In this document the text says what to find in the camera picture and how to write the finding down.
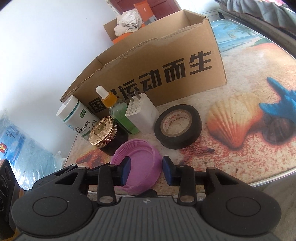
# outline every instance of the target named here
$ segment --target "tabletop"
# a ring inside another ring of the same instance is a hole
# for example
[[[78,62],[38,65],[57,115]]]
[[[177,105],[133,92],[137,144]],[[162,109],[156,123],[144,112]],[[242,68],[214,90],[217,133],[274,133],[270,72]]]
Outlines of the tabletop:
[[[205,171],[215,166],[254,183],[296,167],[296,60],[254,30],[229,19],[211,22],[227,77],[227,84],[157,107],[160,113],[177,104],[195,107],[203,127],[191,146],[170,150],[154,134],[145,139],[175,164]],[[111,157],[77,136],[66,166],[96,167]],[[163,173],[152,187],[158,195],[177,195]],[[127,194],[119,187],[116,194]],[[197,186],[197,192],[204,192]]]

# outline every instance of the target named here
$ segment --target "dark seashell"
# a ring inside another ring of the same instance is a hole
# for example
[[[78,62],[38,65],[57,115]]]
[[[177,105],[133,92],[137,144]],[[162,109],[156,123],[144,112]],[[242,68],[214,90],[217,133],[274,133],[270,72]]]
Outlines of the dark seashell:
[[[266,114],[263,119],[266,126],[262,130],[262,135],[271,144],[284,142],[294,134],[295,124],[289,119]]]

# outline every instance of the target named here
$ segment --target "crumpled plastic bag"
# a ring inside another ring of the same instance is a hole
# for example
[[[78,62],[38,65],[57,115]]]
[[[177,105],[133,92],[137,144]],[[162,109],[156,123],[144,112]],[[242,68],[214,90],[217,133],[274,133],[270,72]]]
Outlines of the crumpled plastic bag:
[[[142,18],[137,9],[132,9],[117,16],[117,26],[114,28],[117,37],[124,33],[137,31],[142,25]]]
[[[55,156],[15,126],[0,111],[0,159],[8,159],[20,187],[32,189],[33,184],[60,169],[66,163],[59,151]]]

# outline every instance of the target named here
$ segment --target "ribbed gray surface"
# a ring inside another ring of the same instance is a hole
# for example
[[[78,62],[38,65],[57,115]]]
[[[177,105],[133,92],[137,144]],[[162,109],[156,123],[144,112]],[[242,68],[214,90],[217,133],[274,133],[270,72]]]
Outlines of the ribbed gray surface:
[[[191,207],[183,207],[171,197],[124,197],[113,207],[102,207],[93,220],[74,234],[39,239],[21,235],[17,241],[279,241],[272,234],[240,238],[205,223]]]

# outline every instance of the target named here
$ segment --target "bed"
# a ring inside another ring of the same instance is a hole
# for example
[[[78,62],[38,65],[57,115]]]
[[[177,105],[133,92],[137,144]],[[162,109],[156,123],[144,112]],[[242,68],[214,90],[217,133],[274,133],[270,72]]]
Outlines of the bed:
[[[281,0],[215,0],[220,17],[263,34],[296,57],[296,13]]]

